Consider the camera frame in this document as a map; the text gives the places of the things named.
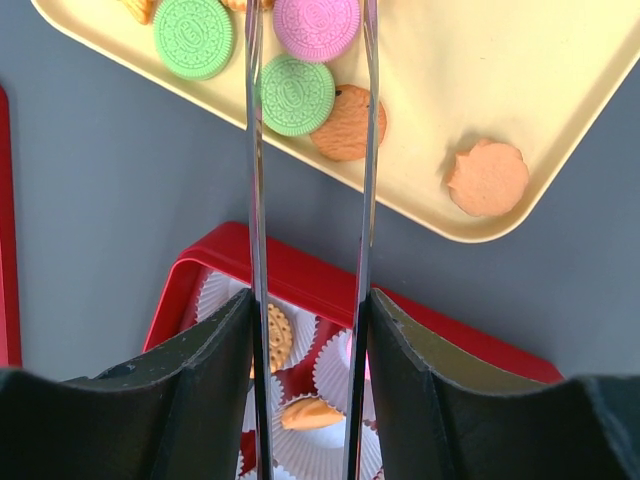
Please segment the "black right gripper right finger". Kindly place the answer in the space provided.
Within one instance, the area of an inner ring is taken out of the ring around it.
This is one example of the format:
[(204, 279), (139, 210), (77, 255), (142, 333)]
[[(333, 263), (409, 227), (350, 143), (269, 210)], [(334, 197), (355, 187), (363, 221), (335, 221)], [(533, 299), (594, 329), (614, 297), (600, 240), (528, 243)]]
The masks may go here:
[(388, 479), (635, 479), (639, 380), (553, 385), (495, 367), (372, 294), (372, 391)]

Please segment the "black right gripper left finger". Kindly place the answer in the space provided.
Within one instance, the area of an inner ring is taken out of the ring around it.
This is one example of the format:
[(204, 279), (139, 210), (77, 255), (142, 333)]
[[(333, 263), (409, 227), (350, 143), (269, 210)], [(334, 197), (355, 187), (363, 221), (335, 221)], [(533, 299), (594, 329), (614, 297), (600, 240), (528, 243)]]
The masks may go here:
[(5, 479), (232, 479), (251, 358), (251, 300), (94, 378), (1, 372)]

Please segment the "tan rectangular biscuit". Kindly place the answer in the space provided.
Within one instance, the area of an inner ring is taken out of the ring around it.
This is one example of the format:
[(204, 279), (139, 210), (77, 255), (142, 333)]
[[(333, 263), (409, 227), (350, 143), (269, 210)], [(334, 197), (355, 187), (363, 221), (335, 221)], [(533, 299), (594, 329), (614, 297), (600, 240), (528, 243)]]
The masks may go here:
[(290, 356), (293, 333), (290, 322), (283, 311), (268, 304), (269, 366), (272, 373), (280, 370)]

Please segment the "orange round cookie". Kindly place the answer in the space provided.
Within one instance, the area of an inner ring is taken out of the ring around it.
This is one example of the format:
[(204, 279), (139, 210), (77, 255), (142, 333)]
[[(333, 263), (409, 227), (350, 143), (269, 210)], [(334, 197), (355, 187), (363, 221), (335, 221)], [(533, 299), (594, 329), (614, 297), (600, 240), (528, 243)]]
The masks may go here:
[(308, 397), (284, 408), (281, 425), (285, 430), (309, 431), (329, 427), (344, 420), (344, 415), (321, 398)]

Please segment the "metal tongs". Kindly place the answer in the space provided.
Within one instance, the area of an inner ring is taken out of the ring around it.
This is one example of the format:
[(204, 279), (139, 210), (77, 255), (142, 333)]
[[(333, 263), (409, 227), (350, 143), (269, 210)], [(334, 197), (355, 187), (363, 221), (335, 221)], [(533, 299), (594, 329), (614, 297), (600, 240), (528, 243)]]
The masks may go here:
[[(371, 257), (375, 227), (376, 182), (379, 149), (379, 49), (378, 3), (364, 3), (363, 35), (370, 80), (367, 144), (365, 156), (364, 206), (357, 274), (357, 306), (352, 326), (352, 352), (349, 369), (350, 393), (345, 427), (342, 475), (358, 479), (361, 471), (364, 380), (367, 335), (371, 316)], [(246, 81), (247, 159), (252, 170), (252, 204), (250, 217), (251, 319), (253, 326), (256, 459), (258, 477), (270, 479), (273, 471), (271, 431), (269, 328), (267, 313), (267, 252), (264, 205), (263, 118), (261, 99), (263, 14), (259, 1), (247, 6), (244, 47)]]

